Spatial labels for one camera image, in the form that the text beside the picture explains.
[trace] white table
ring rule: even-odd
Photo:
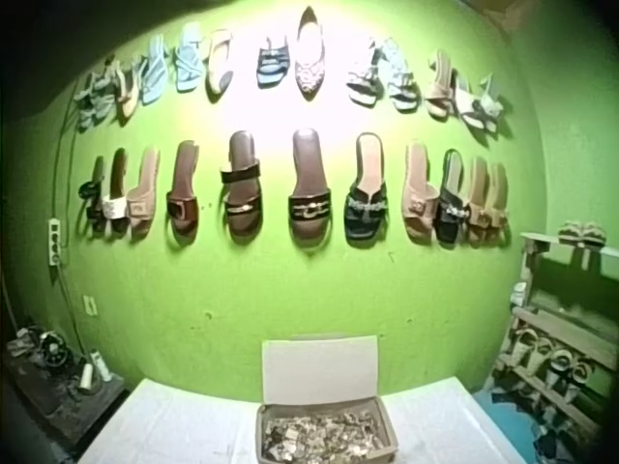
[[[396,464],[525,464],[456,378],[382,397]],[[257,403],[143,380],[80,464],[255,464]]]

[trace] box lid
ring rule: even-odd
[[[265,404],[301,405],[376,396],[376,336],[271,340],[262,344]]]

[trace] cardboard box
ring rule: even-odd
[[[386,464],[398,450],[398,439],[377,395],[376,336],[265,341],[262,344],[262,397],[255,429],[260,464],[279,464],[262,455],[263,430],[271,418],[369,411],[378,426],[383,449],[363,462]]]

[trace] wooden shelf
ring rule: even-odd
[[[548,401],[559,408],[566,416],[578,424],[582,429],[590,436],[594,436],[598,432],[599,426],[581,413],[572,404],[566,403],[563,396],[554,390],[549,389],[545,383],[535,376],[529,377],[526,374],[526,369],[521,365],[516,367],[509,366],[509,360],[507,355],[501,355],[499,361],[502,362],[508,369],[515,373],[518,377],[524,380],[527,384],[540,392]]]
[[[515,307],[513,313],[518,319],[571,346],[607,369],[617,369],[617,349],[612,343],[550,312],[535,313],[533,310],[535,308],[531,306]]]
[[[599,253],[599,254],[603,254],[604,256],[610,256],[613,258],[619,258],[619,249],[617,248],[611,248],[610,246],[604,246],[602,248],[597,248],[597,247],[593,247],[593,246],[587,246],[585,244],[566,244],[564,242],[560,242],[558,237],[554,237],[552,235],[545,235],[545,234],[536,234],[536,233],[532,233],[532,232],[524,232],[522,234],[520,234],[523,238],[528,239],[528,240],[533,240],[535,242],[544,242],[546,244],[557,244],[557,245],[563,245],[565,247],[574,247],[574,248],[583,248],[583,249],[589,249],[593,252]]]

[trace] power strip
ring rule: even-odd
[[[60,265],[60,220],[55,217],[47,222],[47,251],[49,266]]]

